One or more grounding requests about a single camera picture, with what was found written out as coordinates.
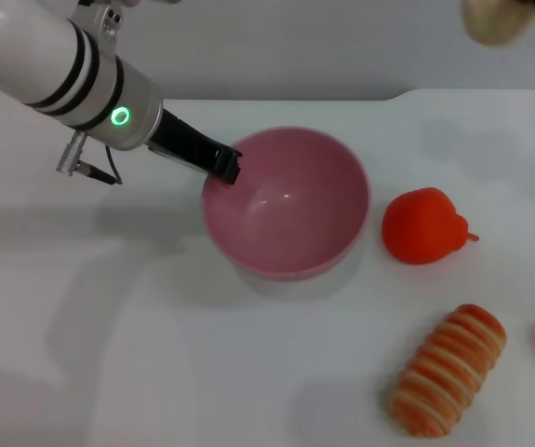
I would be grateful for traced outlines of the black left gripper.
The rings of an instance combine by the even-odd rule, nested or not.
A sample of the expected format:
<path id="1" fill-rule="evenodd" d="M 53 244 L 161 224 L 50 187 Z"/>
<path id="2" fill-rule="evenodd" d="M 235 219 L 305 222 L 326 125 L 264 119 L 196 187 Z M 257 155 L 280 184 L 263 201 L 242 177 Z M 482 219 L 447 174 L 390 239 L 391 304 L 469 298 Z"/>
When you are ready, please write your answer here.
<path id="1" fill-rule="evenodd" d="M 159 124 L 146 145 L 161 156 L 174 156 L 226 184 L 233 185 L 240 173 L 239 151 L 221 147 L 167 109 L 162 110 Z"/>

